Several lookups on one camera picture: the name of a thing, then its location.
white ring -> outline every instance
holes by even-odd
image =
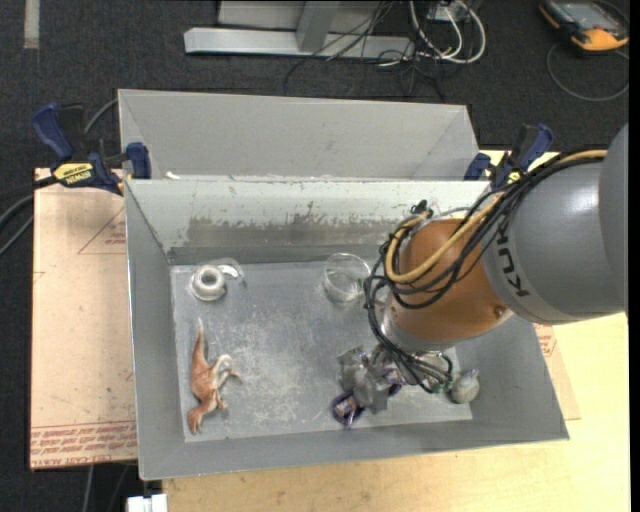
[[[226,292],[224,274],[214,265],[198,267],[191,277],[191,288],[200,300],[217,300]]]

black carpet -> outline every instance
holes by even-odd
[[[610,3],[629,15],[629,0]],[[464,104],[482,148],[506,148],[522,123],[539,122],[555,135],[552,150],[606,148],[628,122],[629,95],[591,102],[560,90],[546,69],[557,34],[537,4],[484,0],[478,15],[487,30],[486,53],[453,74],[445,67],[439,92],[433,82],[418,80],[407,94],[407,73],[338,59],[305,62],[290,76],[287,93]],[[118,88],[282,95],[283,80],[298,62],[186,56],[183,33],[213,24],[215,4],[209,1],[48,0],[41,5],[40,49],[25,50],[24,5],[24,0],[0,2],[0,193],[29,184],[35,167],[53,163],[52,152],[30,126],[31,115],[46,103],[80,102],[93,113]],[[406,5],[399,3],[378,30],[406,30],[406,13]],[[584,58],[562,47],[554,62],[559,78],[584,96],[612,94],[628,79],[628,64],[617,55]],[[104,137],[107,150],[118,149],[115,112],[102,118],[95,132]],[[0,202],[0,213],[10,204]],[[24,208],[9,231],[30,210]],[[0,247],[8,237],[7,230],[0,232]],[[32,248],[28,230],[0,256],[0,510],[79,511],[86,469],[32,473],[27,466]],[[122,471],[118,465],[96,468],[90,510],[104,509]],[[128,470],[121,494],[141,488],[135,468]]]

table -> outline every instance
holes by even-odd
[[[36,212],[32,468],[132,460],[135,409],[121,199],[51,187],[37,192]],[[54,242],[61,254],[50,251]],[[77,287],[83,272],[94,276],[86,289]],[[54,281],[47,286],[59,289],[55,309],[46,307],[52,300],[43,294],[48,279]],[[108,296],[89,293],[110,288]],[[78,297],[91,311],[79,309]],[[66,328],[57,329],[47,318],[66,321]],[[562,359],[549,360],[551,373],[564,375],[566,367],[579,406],[570,416],[580,419],[567,422],[569,441],[165,480],[170,510],[629,509],[626,316],[556,326],[554,332]],[[65,339],[75,343],[64,351],[52,345]],[[45,363],[46,374],[58,374],[60,365],[69,378],[36,383],[46,375]],[[555,384],[559,391],[567,380]]]

clamp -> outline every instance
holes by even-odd
[[[51,166],[51,177],[36,182],[36,187],[60,183],[65,187],[95,187],[123,195],[122,179],[111,170],[112,165],[130,161],[132,177],[151,177],[147,148],[132,142],[124,153],[105,158],[102,151],[87,149],[91,143],[84,131],[84,107],[79,104],[59,107],[48,103],[31,118],[31,126],[41,142],[57,155]]]

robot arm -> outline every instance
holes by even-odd
[[[627,144],[628,126],[604,159],[560,155],[474,215],[397,233],[403,246],[392,240],[387,258],[401,275],[385,268],[398,288],[385,312],[390,336],[409,351],[442,350],[510,312],[547,324],[628,313]],[[463,224],[469,229],[461,234]],[[436,283],[438,276],[445,277]]]
[[[365,280],[379,345],[339,358],[336,417],[350,425],[365,408],[385,409],[398,383],[472,400],[477,370],[456,377],[445,351],[511,315],[545,324],[628,315],[627,146],[628,125],[608,151],[560,154],[494,186],[464,217],[416,207]]]

